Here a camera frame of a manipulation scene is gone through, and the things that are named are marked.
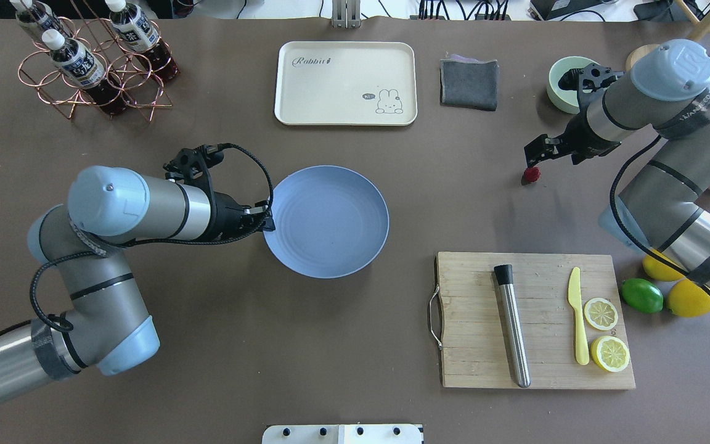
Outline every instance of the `wooden cutting board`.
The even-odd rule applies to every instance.
[[[504,327],[498,309],[496,265],[513,265],[516,303],[524,335],[531,389],[633,389],[628,368],[609,373],[574,360],[574,310],[566,301],[569,275],[581,269],[582,303],[600,297],[619,312],[618,325],[604,332],[586,323],[588,344],[616,335],[629,346],[621,301],[609,255],[528,255],[527,253],[437,253],[443,334],[443,386],[518,389],[511,380]]]

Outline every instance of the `lemon slice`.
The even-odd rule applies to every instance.
[[[606,371],[622,371],[629,365],[629,347],[613,335],[603,335],[591,343],[591,357]]]
[[[610,331],[618,323],[618,310],[605,298],[593,298],[583,309],[586,321],[598,331]]]

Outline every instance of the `blue plate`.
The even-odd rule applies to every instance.
[[[273,255],[312,278],[340,278],[369,264],[388,237],[388,207],[368,179],[340,166],[310,166],[276,186]]]

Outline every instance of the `metal cylinder tool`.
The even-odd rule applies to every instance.
[[[511,264],[495,267],[500,295],[502,296],[502,311],[507,323],[508,342],[511,354],[513,380],[521,388],[530,386],[530,367],[528,357],[524,352],[522,326],[519,321],[519,308],[516,306],[516,294],[513,290],[513,270]]]

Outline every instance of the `brown table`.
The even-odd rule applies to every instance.
[[[426,442],[710,442],[710,315],[644,315],[626,307],[637,389],[442,388],[426,301],[440,250],[609,253],[619,280],[640,258],[597,216],[620,164],[652,137],[607,158],[542,165],[520,186],[522,147],[558,134],[568,116],[544,92],[546,71],[580,54],[620,67],[645,43],[684,36],[662,23],[431,23],[377,18],[357,31],[329,20],[161,22],[183,73],[174,108],[146,124],[81,110],[73,123],[39,103],[15,70],[30,43],[0,22],[0,329],[33,318],[27,287],[37,262],[25,234],[64,202],[82,168],[161,177],[180,148],[232,141],[276,182],[315,164],[355,169],[382,191],[391,234],[354,275],[320,281],[271,255],[261,236],[225,247],[146,245],[128,253],[161,348],[120,376],[88,369],[0,405],[1,442],[260,442],[271,424],[416,422]],[[287,127],[273,116],[279,47],[290,40],[403,41],[416,53],[419,115],[394,128]],[[705,42],[710,48],[710,38]],[[439,104],[446,51],[501,66],[497,112]],[[631,176],[640,168],[629,170]],[[259,170],[230,155],[218,191],[264,197]],[[710,193],[701,199],[710,210]],[[46,310],[70,307],[56,272],[40,287]]]

